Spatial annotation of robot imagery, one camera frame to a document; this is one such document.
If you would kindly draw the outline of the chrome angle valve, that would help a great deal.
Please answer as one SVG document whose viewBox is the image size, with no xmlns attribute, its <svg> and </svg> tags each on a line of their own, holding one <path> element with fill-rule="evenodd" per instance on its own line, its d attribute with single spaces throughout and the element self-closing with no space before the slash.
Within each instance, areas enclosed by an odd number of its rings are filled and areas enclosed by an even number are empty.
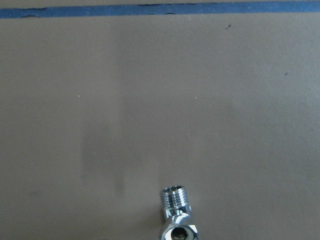
<svg viewBox="0 0 320 240">
<path fill-rule="evenodd" d="M 160 240 L 198 240 L 199 232 L 192 217 L 192 208 L 184 186 L 173 185 L 160 192 L 164 225 Z"/>
</svg>

